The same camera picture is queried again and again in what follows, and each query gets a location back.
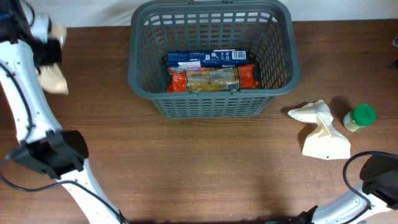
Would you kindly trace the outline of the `blue cardboard box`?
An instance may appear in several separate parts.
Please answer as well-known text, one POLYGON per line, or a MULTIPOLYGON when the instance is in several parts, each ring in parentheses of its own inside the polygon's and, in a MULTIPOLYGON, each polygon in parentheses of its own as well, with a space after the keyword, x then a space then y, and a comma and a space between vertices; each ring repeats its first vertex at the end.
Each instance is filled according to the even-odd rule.
POLYGON ((167 54, 168 67, 183 70, 196 68, 224 68, 246 65, 249 63, 245 50, 196 50, 170 51, 167 54))

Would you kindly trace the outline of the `orange pasta package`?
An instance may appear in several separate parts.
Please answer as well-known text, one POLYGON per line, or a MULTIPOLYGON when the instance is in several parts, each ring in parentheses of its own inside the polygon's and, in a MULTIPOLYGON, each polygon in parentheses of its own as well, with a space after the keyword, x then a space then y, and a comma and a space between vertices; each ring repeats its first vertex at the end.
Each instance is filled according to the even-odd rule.
POLYGON ((259 86, 255 79, 255 65, 228 68, 203 68, 199 71, 177 72, 169 68, 172 76, 168 93, 188 91, 210 92, 254 89, 259 86))

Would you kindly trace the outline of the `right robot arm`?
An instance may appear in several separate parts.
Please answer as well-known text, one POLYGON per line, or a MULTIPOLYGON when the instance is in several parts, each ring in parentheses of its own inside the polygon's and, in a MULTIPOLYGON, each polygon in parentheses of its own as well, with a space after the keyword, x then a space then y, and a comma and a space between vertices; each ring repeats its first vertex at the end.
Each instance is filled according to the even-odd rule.
POLYGON ((368 217, 397 210, 397 155, 365 151, 353 155, 343 166, 343 180, 348 191, 336 200, 302 212, 295 223, 359 223, 368 217), (355 186, 349 183, 347 171, 357 158, 369 156, 355 186))

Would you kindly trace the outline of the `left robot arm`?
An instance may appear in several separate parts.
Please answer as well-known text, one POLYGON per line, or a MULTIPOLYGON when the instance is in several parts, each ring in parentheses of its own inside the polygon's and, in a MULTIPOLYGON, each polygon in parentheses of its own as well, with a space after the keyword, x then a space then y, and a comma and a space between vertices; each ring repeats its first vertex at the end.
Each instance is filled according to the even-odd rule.
POLYGON ((50 109, 38 76, 62 61, 63 37, 55 24, 37 15, 27 1, 1 1, 1 86, 11 108, 19 145, 8 160, 63 186, 90 223, 127 223, 95 179, 86 142, 79 131, 65 131, 50 109))

